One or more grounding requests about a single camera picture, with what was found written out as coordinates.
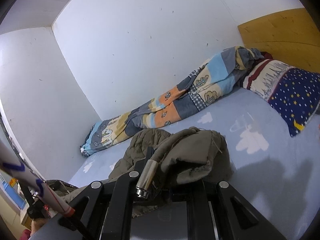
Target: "black metal frame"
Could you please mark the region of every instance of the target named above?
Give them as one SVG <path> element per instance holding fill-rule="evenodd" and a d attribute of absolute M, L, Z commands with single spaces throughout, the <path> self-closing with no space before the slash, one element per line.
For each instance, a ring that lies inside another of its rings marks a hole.
<path fill-rule="evenodd" d="M 138 176 L 126 173 L 116 182 L 98 182 L 99 187 L 94 187 L 97 182 L 93 182 L 70 202 L 76 210 L 75 219 L 82 222 L 91 239 L 130 239 L 133 203 L 143 201 L 137 197 L 135 186 L 145 163 L 146 160 L 140 160 L 135 164 L 134 171 L 138 172 Z M 221 237 L 223 240 L 285 240 L 231 185 L 225 181 L 222 183 L 199 180 L 163 190 L 173 202 L 187 203 L 188 240 Z M 34 238 L 83 239 L 84 234 L 79 233 L 73 224 L 58 214 Z"/>

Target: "patterned quilt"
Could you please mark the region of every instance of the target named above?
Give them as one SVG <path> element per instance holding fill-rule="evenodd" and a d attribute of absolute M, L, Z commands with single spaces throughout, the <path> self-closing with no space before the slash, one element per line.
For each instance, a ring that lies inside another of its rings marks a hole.
<path fill-rule="evenodd" d="M 200 68 L 171 90 L 142 106 L 103 122 L 97 122 L 80 148 L 83 156 L 109 148 L 144 128 L 159 128 L 187 118 L 231 92 L 254 60 L 257 49 L 232 47 L 206 60 Z"/>

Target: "screw head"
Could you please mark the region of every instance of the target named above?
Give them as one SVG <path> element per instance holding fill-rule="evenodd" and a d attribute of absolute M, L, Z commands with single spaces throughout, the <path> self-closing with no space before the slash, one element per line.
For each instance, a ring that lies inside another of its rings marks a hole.
<path fill-rule="evenodd" d="M 219 186 L 222 188 L 227 188 L 227 187 L 229 187 L 229 183 L 226 181 L 220 181 Z"/>
<path fill-rule="evenodd" d="M 130 176 L 131 178 L 138 177 L 138 176 L 139 176 L 139 172 L 137 172 L 137 171 L 130 171 L 129 176 Z"/>
<path fill-rule="evenodd" d="M 100 181 L 94 181 L 91 183 L 92 188 L 100 188 L 101 187 L 101 182 Z"/>

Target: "wooden headboard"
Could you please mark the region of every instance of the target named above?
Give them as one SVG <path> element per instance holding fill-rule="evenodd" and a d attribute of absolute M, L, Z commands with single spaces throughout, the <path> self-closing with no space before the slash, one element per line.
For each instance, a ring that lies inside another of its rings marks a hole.
<path fill-rule="evenodd" d="M 305 8 L 265 15 L 238 26 L 244 45 L 320 73 L 320 32 Z"/>

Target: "person's hand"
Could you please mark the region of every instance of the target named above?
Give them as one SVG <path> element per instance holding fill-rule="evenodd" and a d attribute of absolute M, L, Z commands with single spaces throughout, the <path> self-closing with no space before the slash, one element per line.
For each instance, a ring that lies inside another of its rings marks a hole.
<path fill-rule="evenodd" d="M 31 222 L 31 234 L 32 236 L 36 231 L 38 231 L 43 225 L 48 222 L 49 219 L 47 218 L 37 218 Z"/>

